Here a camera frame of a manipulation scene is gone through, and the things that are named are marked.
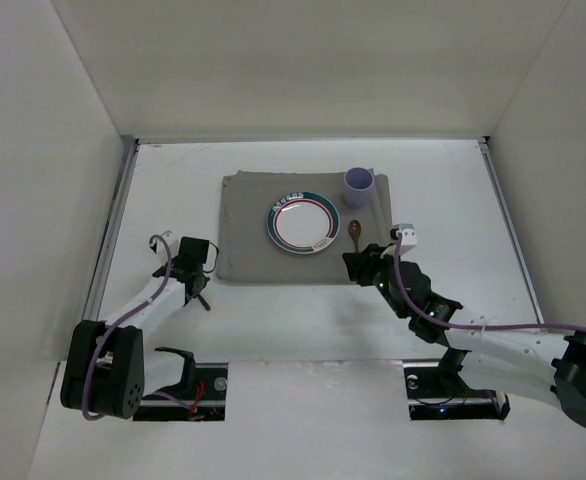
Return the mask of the brown wooden spoon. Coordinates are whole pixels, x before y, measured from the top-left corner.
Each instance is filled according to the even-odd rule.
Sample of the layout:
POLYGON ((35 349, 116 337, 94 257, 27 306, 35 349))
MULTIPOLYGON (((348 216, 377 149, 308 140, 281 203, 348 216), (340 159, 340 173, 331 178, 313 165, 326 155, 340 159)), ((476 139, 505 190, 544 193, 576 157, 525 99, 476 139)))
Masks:
POLYGON ((352 220, 348 225, 348 233, 353 241, 356 252, 360 251, 359 240, 362 233, 362 226, 358 220, 352 220))

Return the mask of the brown wooden fork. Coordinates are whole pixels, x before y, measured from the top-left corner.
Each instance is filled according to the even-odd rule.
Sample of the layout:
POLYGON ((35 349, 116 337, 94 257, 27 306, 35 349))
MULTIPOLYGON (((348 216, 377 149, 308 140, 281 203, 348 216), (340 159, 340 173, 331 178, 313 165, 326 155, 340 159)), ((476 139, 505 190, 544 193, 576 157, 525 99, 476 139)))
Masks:
POLYGON ((204 307, 204 309, 206 311, 211 311, 210 304, 204 299, 204 297, 202 295, 198 295, 197 299, 199 300, 199 302, 201 303, 201 305, 204 307))

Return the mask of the grey cloth placemat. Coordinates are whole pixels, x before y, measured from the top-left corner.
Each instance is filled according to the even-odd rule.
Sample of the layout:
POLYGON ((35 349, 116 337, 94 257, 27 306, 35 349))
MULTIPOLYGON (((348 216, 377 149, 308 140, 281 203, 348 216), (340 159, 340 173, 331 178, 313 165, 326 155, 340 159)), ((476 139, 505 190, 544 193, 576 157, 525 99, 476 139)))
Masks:
POLYGON ((362 226, 359 246, 390 242, 392 206, 389 179, 374 176, 367 203, 352 209, 344 203, 344 174, 242 172, 222 180, 219 223, 219 279, 236 284, 347 284, 342 255, 353 250, 347 228, 356 219, 362 226), (267 230, 268 213, 291 193, 311 192, 327 198, 337 208, 340 229, 326 249, 294 254, 273 242, 267 230))

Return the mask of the white plate green red rim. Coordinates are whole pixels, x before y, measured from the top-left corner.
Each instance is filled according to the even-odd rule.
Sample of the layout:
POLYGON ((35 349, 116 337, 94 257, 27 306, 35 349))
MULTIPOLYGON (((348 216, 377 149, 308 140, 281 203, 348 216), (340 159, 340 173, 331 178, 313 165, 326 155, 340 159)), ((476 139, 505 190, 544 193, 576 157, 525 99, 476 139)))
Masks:
POLYGON ((328 248, 340 231, 340 215, 326 197, 309 191, 277 200, 267 214, 266 231, 287 253, 312 255, 328 248))

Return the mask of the purple plastic cup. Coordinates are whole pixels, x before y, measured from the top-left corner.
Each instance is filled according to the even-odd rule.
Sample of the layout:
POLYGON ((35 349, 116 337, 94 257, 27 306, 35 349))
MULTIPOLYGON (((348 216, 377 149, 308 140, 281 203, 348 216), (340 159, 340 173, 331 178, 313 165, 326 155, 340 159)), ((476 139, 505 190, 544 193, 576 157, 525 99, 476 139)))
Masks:
POLYGON ((344 201, 351 208, 360 208, 369 200, 374 187, 373 173, 362 167, 354 167, 344 174, 344 201))

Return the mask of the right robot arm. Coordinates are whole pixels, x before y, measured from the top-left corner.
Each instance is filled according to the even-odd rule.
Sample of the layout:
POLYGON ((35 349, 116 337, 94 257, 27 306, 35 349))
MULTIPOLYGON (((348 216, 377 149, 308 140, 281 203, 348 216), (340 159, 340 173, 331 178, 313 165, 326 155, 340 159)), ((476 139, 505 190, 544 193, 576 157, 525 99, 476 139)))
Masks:
POLYGON ((396 243, 342 256, 349 280, 374 287, 409 330, 445 347, 438 368, 469 390, 537 400, 586 429, 586 327, 499 324, 435 293, 430 278, 396 243))

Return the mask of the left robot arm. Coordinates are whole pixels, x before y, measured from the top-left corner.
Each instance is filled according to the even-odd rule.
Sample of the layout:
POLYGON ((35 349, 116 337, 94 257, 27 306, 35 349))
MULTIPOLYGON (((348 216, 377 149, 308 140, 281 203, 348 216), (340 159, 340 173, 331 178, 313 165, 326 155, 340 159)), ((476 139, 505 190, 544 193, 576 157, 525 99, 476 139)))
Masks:
POLYGON ((88 421, 129 420, 147 397, 168 400, 194 419, 205 396, 194 354, 151 346, 150 338, 174 313, 201 300, 210 274, 205 265, 214 246, 165 232, 152 235, 149 247, 160 266, 145 287, 106 318, 82 320, 73 330, 60 402, 88 421))

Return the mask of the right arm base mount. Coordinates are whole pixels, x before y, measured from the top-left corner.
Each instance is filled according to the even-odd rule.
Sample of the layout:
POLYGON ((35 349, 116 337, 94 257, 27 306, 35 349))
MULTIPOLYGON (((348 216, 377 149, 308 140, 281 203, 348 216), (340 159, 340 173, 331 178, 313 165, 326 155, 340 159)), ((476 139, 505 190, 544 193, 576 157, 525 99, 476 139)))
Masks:
POLYGON ((511 410, 508 395, 470 388, 460 377, 464 357, 448 350, 441 359, 403 362, 412 421, 506 419, 511 410))

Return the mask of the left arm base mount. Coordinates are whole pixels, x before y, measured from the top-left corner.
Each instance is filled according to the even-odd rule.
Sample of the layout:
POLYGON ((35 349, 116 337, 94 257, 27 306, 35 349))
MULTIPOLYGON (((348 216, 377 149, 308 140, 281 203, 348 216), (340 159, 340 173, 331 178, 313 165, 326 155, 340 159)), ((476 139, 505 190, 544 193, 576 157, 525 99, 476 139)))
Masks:
POLYGON ((145 359, 144 396, 135 422, 220 422, 225 419, 227 363, 202 363, 193 353, 159 347, 145 359))

